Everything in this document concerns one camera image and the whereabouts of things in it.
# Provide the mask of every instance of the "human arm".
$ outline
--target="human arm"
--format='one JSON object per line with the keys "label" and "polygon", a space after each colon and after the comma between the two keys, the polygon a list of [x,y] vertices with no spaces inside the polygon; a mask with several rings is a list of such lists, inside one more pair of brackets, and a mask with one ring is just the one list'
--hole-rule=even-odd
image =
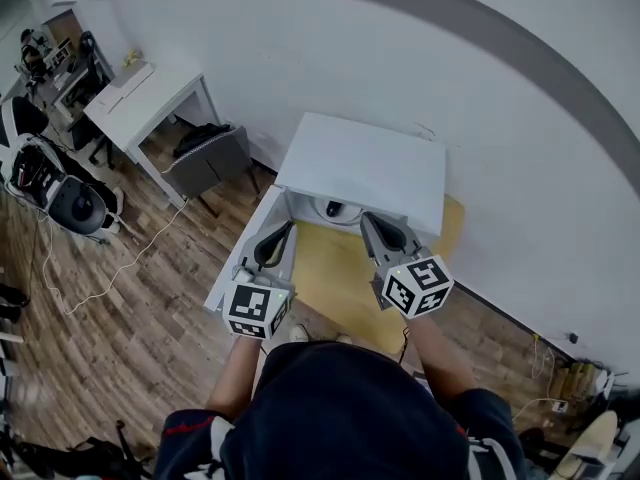
{"label": "human arm", "polygon": [[240,337],[227,356],[227,361],[205,405],[205,409],[237,418],[251,401],[256,375],[260,340]]}
{"label": "human arm", "polygon": [[442,334],[431,317],[408,320],[407,327],[438,403],[469,435],[500,443],[517,478],[524,478],[524,456],[511,422],[509,404],[495,393],[478,388],[468,359]]}
{"label": "human arm", "polygon": [[478,387],[471,365],[429,316],[407,320],[409,338],[418,351],[424,375],[441,404]]}

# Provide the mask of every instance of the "black bag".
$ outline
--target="black bag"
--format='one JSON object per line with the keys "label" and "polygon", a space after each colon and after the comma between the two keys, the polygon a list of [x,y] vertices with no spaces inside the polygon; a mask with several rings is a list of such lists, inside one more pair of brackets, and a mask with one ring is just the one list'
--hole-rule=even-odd
{"label": "black bag", "polygon": [[102,130],[93,123],[87,116],[82,116],[74,121],[71,128],[71,139],[73,141],[73,149],[80,151],[93,139],[102,136]]}
{"label": "black bag", "polygon": [[213,123],[207,123],[203,126],[198,126],[195,130],[191,130],[187,133],[178,147],[173,150],[173,158],[180,158],[185,153],[188,153],[194,148],[197,148],[203,142],[220,135],[221,133],[227,133],[231,130],[231,126],[224,124],[217,126]]}

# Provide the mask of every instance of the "computer mouse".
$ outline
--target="computer mouse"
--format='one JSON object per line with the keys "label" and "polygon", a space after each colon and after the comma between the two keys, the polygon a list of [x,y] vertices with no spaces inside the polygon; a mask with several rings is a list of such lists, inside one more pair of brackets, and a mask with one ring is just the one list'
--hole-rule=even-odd
{"label": "computer mouse", "polygon": [[337,201],[329,201],[327,205],[327,217],[335,217],[338,215],[343,206],[342,203],[338,203]]}

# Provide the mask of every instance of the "cable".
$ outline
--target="cable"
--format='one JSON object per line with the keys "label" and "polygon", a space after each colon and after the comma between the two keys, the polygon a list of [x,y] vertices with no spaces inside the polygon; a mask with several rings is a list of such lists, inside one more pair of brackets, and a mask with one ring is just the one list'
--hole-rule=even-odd
{"label": "cable", "polygon": [[520,410],[518,411],[518,413],[517,413],[513,418],[511,418],[511,421],[516,421],[516,418],[517,418],[518,416],[520,416],[520,415],[523,413],[523,411],[524,411],[527,407],[529,407],[532,403],[534,403],[534,402],[546,402],[546,401],[549,401],[549,402],[565,402],[565,400],[558,400],[557,398],[548,398],[548,397],[547,397],[547,398],[534,398],[533,400],[530,400],[529,402],[527,402],[527,403],[524,405],[524,407],[523,407],[522,409],[520,409]]}
{"label": "cable", "polygon": [[554,369],[556,367],[556,356],[553,354],[553,350],[551,347],[547,345],[547,351],[542,356],[542,366],[540,367],[540,371],[535,373],[535,366],[538,362],[538,340],[540,339],[539,334],[533,335],[533,364],[531,365],[531,378],[537,379],[544,372],[544,365],[547,363],[547,356],[551,354],[551,373],[549,374],[549,382],[547,383],[547,397],[546,398],[535,398],[525,404],[525,406],[518,411],[518,413],[513,417],[512,421],[515,421],[522,412],[529,407],[534,402],[542,402],[542,401],[551,401],[551,402],[561,402],[566,403],[566,400],[558,400],[557,398],[551,398],[551,384],[553,383],[553,374]]}
{"label": "cable", "polygon": [[[76,309],[78,309],[80,306],[82,306],[83,304],[85,304],[89,300],[97,299],[99,297],[102,297],[103,295],[106,295],[109,292],[109,290],[111,290],[111,288],[113,287],[113,283],[116,280],[116,278],[118,277],[118,274],[120,274],[120,272],[122,272],[124,269],[132,267],[133,265],[135,265],[138,262],[138,260],[140,259],[140,256],[142,256],[153,245],[153,243],[156,241],[156,238],[158,238],[158,236],[160,236],[161,233],[163,233],[169,226],[171,226],[171,224],[173,224],[173,221],[176,220],[176,217],[178,215],[180,215],[182,210],[185,209],[185,207],[187,206],[188,202],[189,202],[189,200],[187,199],[185,201],[185,203],[182,205],[182,207],[176,212],[176,214],[173,216],[173,218],[169,221],[169,224],[167,224],[165,227],[163,227],[160,231],[158,231],[156,233],[156,235],[153,237],[151,242],[149,242],[149,245],[147,245],[144,249],[142,249],[138,253],[138,255],[136,256],[135,260],[133,260],[128,265],[121,266],[118,270],[116,270],[116,273],[114,274],[113,278],[111,279],[111,282],[109,283],[109,287],[105,291],[103,291],[102,293],[100,293],[98,295],[90,295],[89,297],[84,299],[82,302],[79,302],[78,304],[76,304],[71,311],[66,311],[64,309],[64,307],[63,307],[62,310],[64,311],[64,313],[66,315],[71,315]],[[51,219],[49,219],[49,230],[50,230],[49,253],[47,254],[47,259],[44,260],[44,263],[42,264],[42,275],[44,276],[44,282],[47,285],[47,288],[49,288],[49,290],[51,290],[52,292],[57,292],[58,293],[58,297],[60,298],[60,302],[64,306],[64,301],[62,300],[62,294],[60,293],[60,290],[58,290],[54,286],[50,286],[49,285],[49,281],[47,280],[47,273],[46,273],[46,270],[45,270],[45,267],[47,266],[47,262],[49,261],[49,258],[51,257],[51,252],[53,251],[53,225],[51,224]]]}
{"label": "cable", "polygon": [[402,363],[404,354],[407,351],[407,347],[409,346],[409,328],[405,327],[404,331],[402,331],[402,334],[404,335],[404,345],[402,345],[402,352],[400,352],[400,359],[398,359],[398,364]]}
{"label": "cable", "polygon": [[31,240],[31,263],[29,264],[29,284],[27,285],[27,291],[29,292],[29,300],[31,300],[31,280],[33,279],[33,261],[36,256],[36,240],[38,239],[38,222],[40,219],[36,214],[36,222],[33,227],[33,239]]}
{"label": "cable", "polygon": [[74,155],[77,153],[77,151],[73,148],[70,148],[69,146],[67,146],[64,141],[62,140],[62,137],[60,135],[60,133],[58,133],[58,130],[56,129],[55,126],[53,126],[53,123],[51,121],[49,121],[49,126],[51,126],[51,128],[53,128],[53,131],[56,132],[56,135],[58,136],[58,142],[55,142],[54,140],[50,139],[49,137],[45,137],[44,135],[40,135],[38,134],[38,137],[41,139],[46,139],[48,141],[50,141],[51,143],[55,144],[56,147],[62,149],[63,152],[65,153],[73,153]]}

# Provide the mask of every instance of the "black chair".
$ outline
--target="black chair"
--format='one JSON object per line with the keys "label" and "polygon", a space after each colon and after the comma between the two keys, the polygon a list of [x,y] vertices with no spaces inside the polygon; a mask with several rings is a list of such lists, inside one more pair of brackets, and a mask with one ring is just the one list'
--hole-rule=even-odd
{"label": "black chair", "polygon": [[[89,102],[97,96],[102,89],[108,84],[109,80],[106,77],[102,77],[98,73],[96,68],[96,44],[93,34],[91,32],[83,32],[80,36],[80,55],[86,60],[87,76],[76,86],[72,95],[67,98],[68,103],[80,101],[84,105],[88,105]],[[89,119],[85,114],[81,114],[77,119],[73,121],[68,127],[67,131],[71,133],[73,138],[73,148],[76,151],[84,148],[93,139],[99,139],[98,145],[94,149],[93,153],[89,156],[89,161],[93,165],[98,165],[96,160],[96,154],[102,148],[107,148],[107,165],[109,169],[114,169],[113,164],[113,144],[109,138],[102,133],[93,121]]]}
{"label": "black chair", "polygon": [[93,150],[93,153],[89,155],[89,161],[93,165],[98,165],[98,160],[96,159],[96,154],[102,148],[107,148],[107,165],[109,169],[115,169],[115,164],[113,163],[113,144],[109,140],[109,138],[102,133],[102,130],[98,128],[93,121],[89,119],[85,114],[81,114],[78,118],[76,118],[73,123],[67,126],[67,132],[71,133],[71,139],[73,140],[73,149],[76,151],[80,151],[84,148],[89,142],[93,139],[98,139],[98,145]]}

